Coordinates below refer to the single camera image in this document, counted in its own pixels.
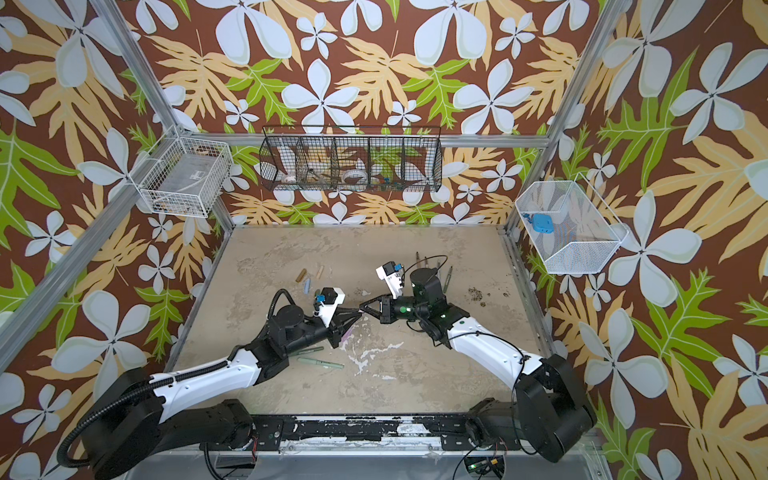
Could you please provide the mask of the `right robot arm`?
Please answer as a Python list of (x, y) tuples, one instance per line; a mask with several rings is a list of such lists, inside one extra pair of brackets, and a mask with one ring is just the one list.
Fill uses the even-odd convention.
[(564, 357), (543, 357), (492, 333), (447, 300), (435, 268), (408, 272), (387, 262), (376, 274), (389, 291), (376, 297), (378, 310), (362, 303), (365, 313), (383, 324), (416, 322), (434, 345), (467, 356), (509, 388), (509, 400), (486, 398), (467, 412), (474, 446), (502, 444), (556, 463), (595, 426), (586, 390)]

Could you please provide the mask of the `pink pen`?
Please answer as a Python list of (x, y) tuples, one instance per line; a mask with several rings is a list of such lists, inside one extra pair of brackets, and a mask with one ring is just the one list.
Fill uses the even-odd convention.
[(357, 330), (357, 323), (354, 323), (352, 326), (349, 327), (349, 329), (342, 335), (340, 343), (339, 343), (339, 349), (345, 350), (346, 344), (349, 341), (351, 337), (353, 337)]

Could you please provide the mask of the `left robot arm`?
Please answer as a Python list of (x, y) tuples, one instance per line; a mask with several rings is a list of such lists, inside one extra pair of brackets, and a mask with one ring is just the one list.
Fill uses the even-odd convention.
[(151, 455), (194, 444), (239, 447), (249, 441), (252, 416), (238, 401), (204, 402), (264, 383), (289, 365), (292, 353), (326, 341), (339, 346), (362, 313), (343, 305), (339, 288), (326, 287), (307, 315), (285, 289), (273, 296), (266, 320), (249, 343), (221, 359), (186, 370), (122, 374), (61, 441), (65, 468), (90, 468), (97, 479), (114, 479)]

